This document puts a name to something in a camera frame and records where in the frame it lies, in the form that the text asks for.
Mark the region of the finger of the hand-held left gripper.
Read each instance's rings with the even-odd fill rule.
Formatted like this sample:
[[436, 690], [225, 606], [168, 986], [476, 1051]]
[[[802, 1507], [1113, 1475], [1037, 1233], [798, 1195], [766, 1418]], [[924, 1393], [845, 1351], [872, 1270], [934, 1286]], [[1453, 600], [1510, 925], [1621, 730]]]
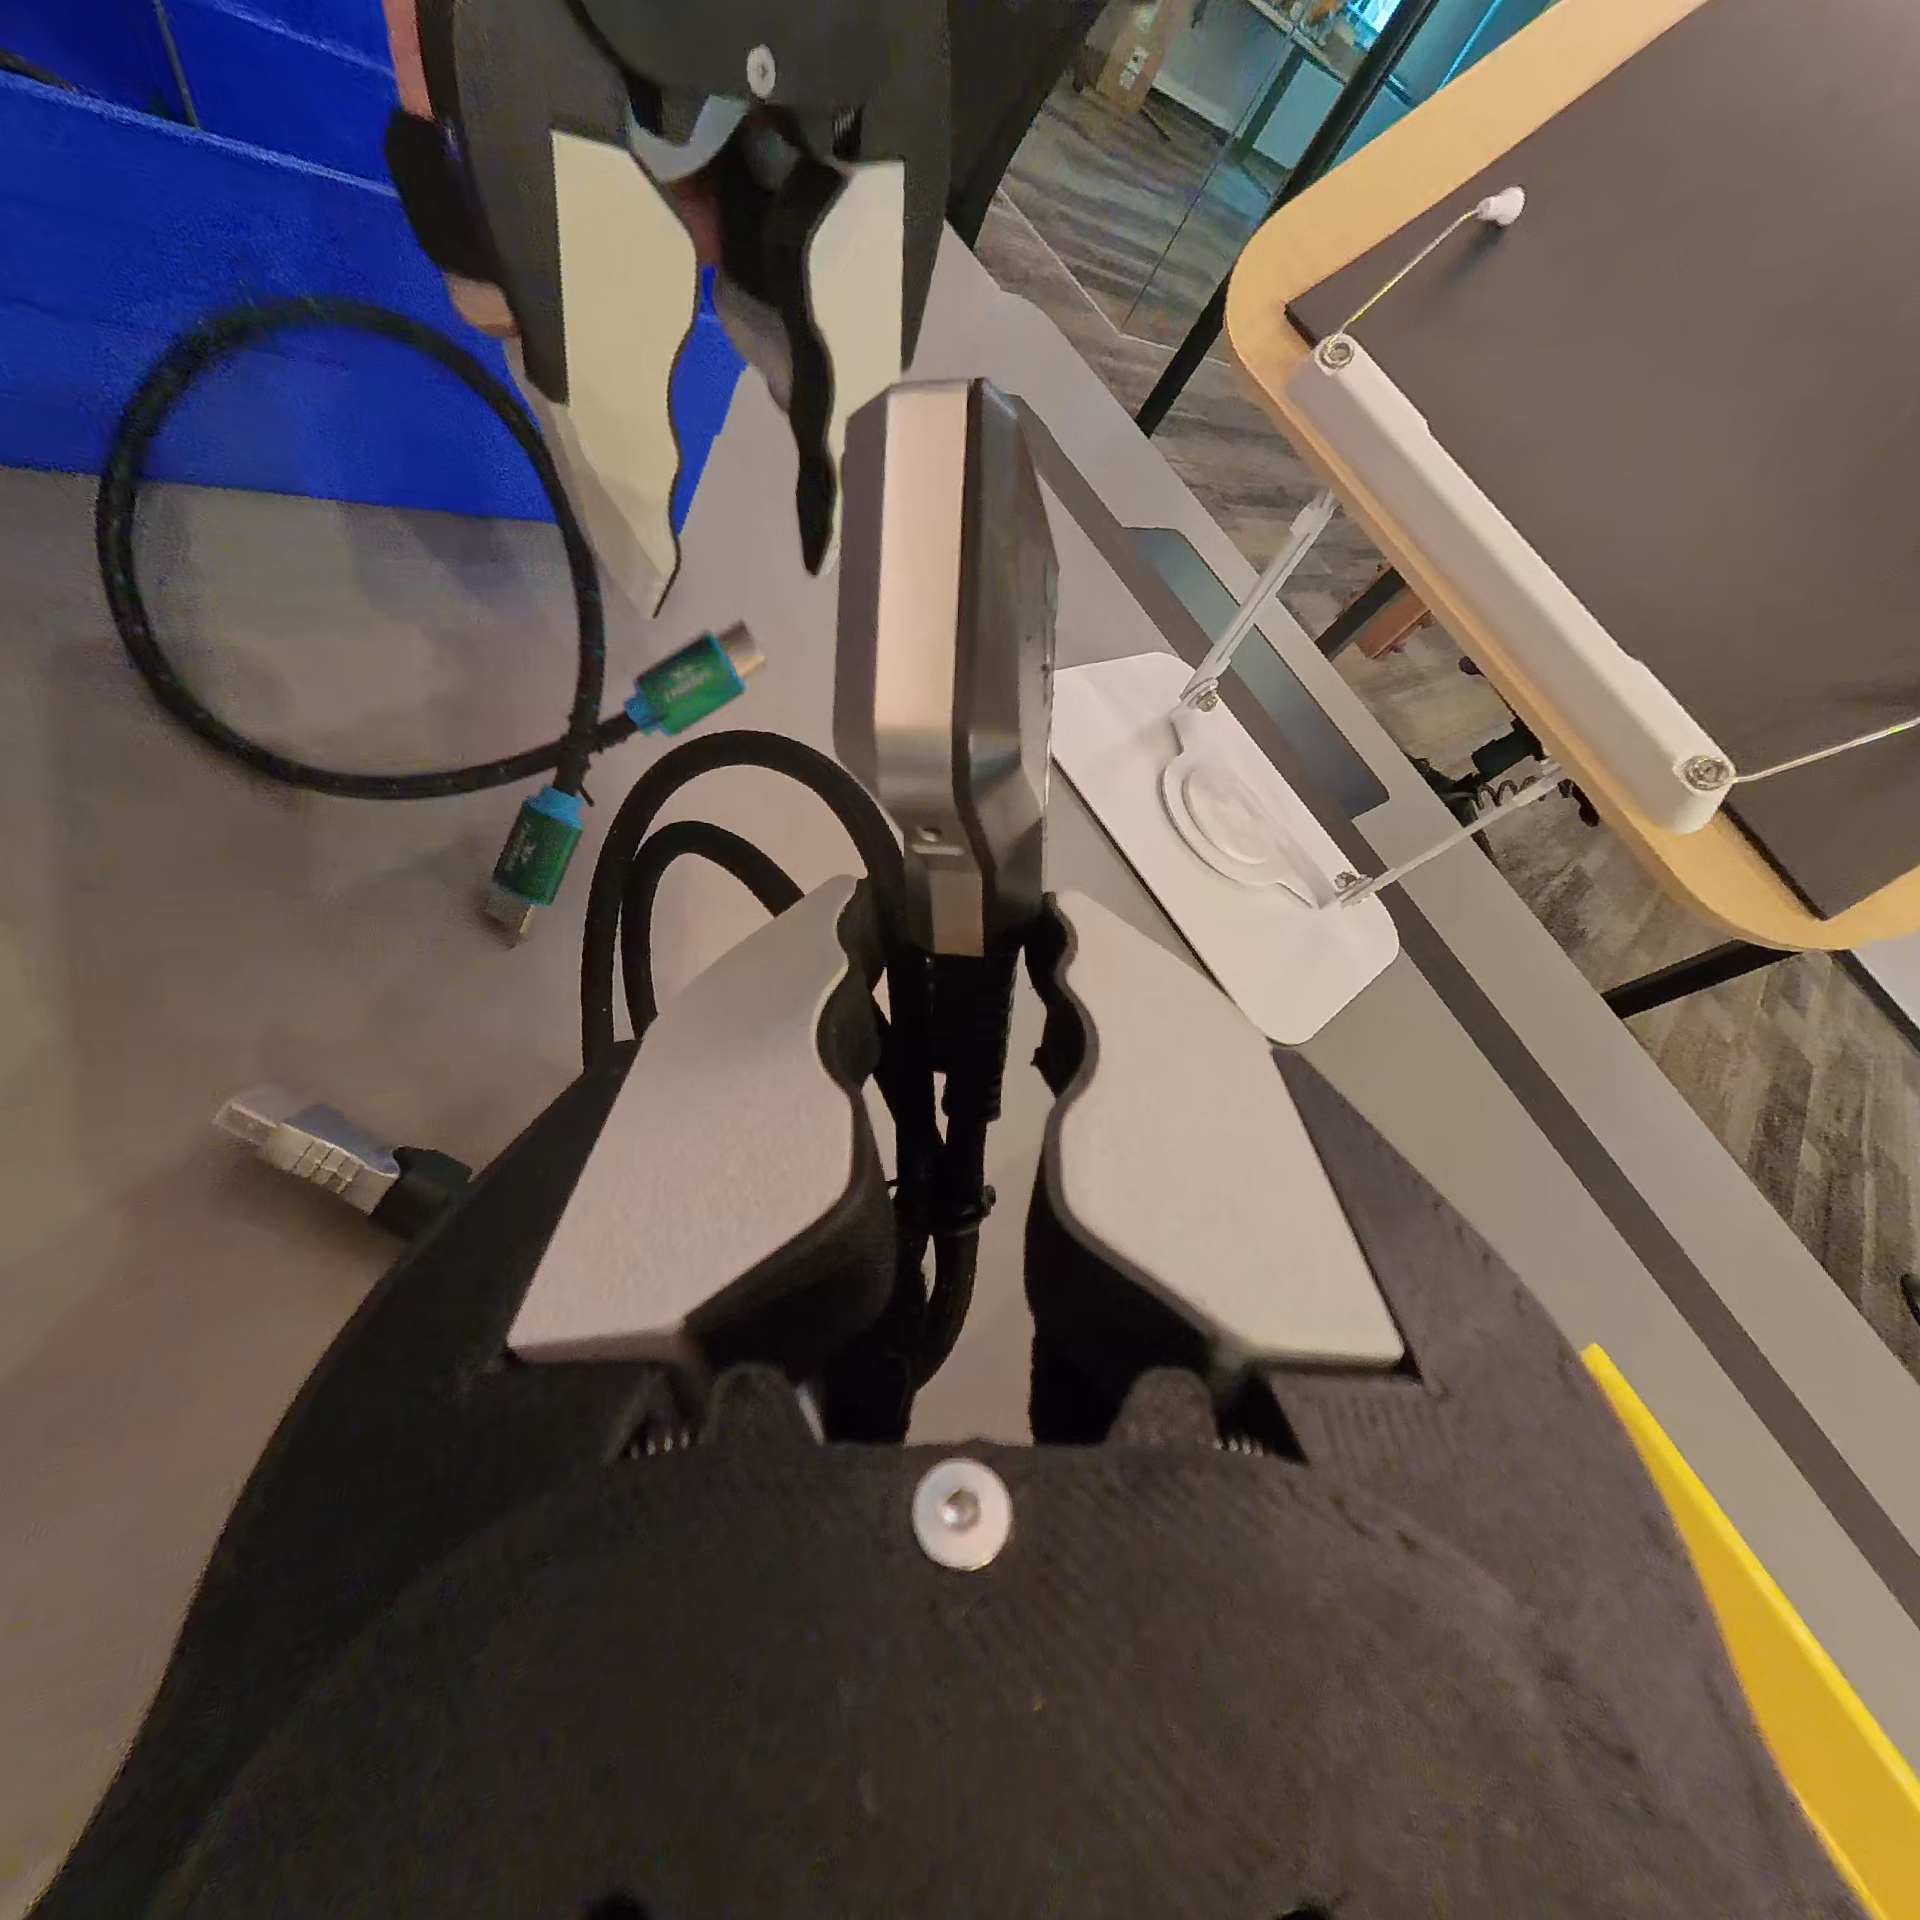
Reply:
[[698, 308], [689, 227], [637, 158], [551, 133], [566, 397], [520, 380], [598, 567], [652, 616], [680, 576], [668, 380]]
[[799, 556], [816, 576], [841, 531], [849, 420], [906, 367], [906, 170], [726, 151], [716, 199], [716, 309], [786, 418]]

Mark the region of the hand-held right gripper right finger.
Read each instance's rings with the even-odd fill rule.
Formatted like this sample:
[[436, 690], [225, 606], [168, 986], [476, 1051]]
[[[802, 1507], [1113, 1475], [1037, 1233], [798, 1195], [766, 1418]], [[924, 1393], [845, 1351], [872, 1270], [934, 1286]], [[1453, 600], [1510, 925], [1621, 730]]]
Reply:
[[1053, 1095], [1026, 1225], [1035, 1331], [1083, 1375], [1395, 1370], [1400, 1324], [1268, 1034], [1083, 892], [1029, 977]]

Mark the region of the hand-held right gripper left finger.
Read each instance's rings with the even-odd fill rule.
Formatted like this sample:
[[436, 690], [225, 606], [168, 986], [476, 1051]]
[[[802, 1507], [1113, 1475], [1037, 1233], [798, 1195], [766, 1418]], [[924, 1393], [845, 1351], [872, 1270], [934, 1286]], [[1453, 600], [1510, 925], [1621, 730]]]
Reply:
[[820, 880], [645, 1029], [510, 1324], [521, 1363], [820, 1367], [888, 1303], [876, 915]]

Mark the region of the grey metal usb hub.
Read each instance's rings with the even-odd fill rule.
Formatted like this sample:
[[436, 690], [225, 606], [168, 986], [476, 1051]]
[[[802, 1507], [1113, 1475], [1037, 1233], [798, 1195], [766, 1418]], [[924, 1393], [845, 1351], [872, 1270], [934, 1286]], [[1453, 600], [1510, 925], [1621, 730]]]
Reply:
[[1021, 411], [906, 381], [841, 460], [834, 745], [902, 836], [906, 933], [1012, 951], [1043, 912], [1057, 556]]

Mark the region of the blue plastic bin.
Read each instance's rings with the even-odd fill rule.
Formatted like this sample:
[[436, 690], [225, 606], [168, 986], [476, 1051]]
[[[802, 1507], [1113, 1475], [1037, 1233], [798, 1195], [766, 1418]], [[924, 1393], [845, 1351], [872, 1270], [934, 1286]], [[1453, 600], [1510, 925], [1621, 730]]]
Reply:
[[[98, 474], [130, 391], [237, 303], [344, 298], [507, 380], [402, 215], [378, 3], [2, 3], [2, 462]], [[537, 519], [493, 408], [360, 329], [273, 336], [197, 380], [163, 483]]]

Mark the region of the clear stand rod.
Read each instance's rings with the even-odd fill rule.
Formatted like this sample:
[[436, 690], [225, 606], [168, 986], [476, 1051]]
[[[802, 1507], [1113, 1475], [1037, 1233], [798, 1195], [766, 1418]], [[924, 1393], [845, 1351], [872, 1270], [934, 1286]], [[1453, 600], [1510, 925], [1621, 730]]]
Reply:
[[1541, 770], [1533, 781], [1510, 781], [1494, 786], [1494, 804], [1475, 809], [1472, 820], [1455, 824], [1450, 832], [1444, 832], [1432, 847], [1426, 847], [1423, 853], [1371, 875], [1371, 878], [1357, 878], [1357, 875], [1338, 875], [1336, 880], [1336, 898], [1332, 903], [1357, 903], [1357, 900], [1371, 900], [1379, 893], [1384, 893], [1395, 886], [1403, 886], [1406, 875], [1421, 873], [1423, 864], [1431, 864], [1432, 859], [1472, 841], [1481, 830], [1489, 830], [1493, 824], [1512, 820], [1518, 817], [1525, 807], [1559, 793], [1565, 785], [1565, 770], [1553, 757], [1541, 761]]
[[1245, 640], [1261, 625], [1268, 604], [1280, 597], [1282, 583], [1310, 557], [1312, 545], [1330, 529], [1336, 508], [1338, 508], [1336, 494], [1332, 489], [1324, 489], [1324, 494], [1316, 494], [1297, 512], [1297, 519], [1285, 529], [1285, 539], [1282, 539], [1280, 551], [1261, 571], [1261, 579], [1252, 586], [1252, 593], [1239, 604], [1239, 612], [1228, 620], [1228, 626], [1222, 629], [1222, 638], [1210, 643], [1210, 649], [1201, 656], [1201, 662], [1190, 677], [1190, 683], [1182, 690], [1182, 705], [1184, 709], [1210, 709], [1219, 701], [1219, 683], [1222, 683], [1222, 677], [1230, 670], [1239, 649], [1245, 645]]

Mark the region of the wooden framed black board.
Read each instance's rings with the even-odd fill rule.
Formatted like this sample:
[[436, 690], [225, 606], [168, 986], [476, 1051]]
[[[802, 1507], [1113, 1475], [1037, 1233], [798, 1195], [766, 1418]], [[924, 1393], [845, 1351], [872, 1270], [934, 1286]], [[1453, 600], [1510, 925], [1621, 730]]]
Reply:
[[1918, 933], [1918, 3], [1553, 3], [1255, 231], [1228, 346], [1683, 903]]

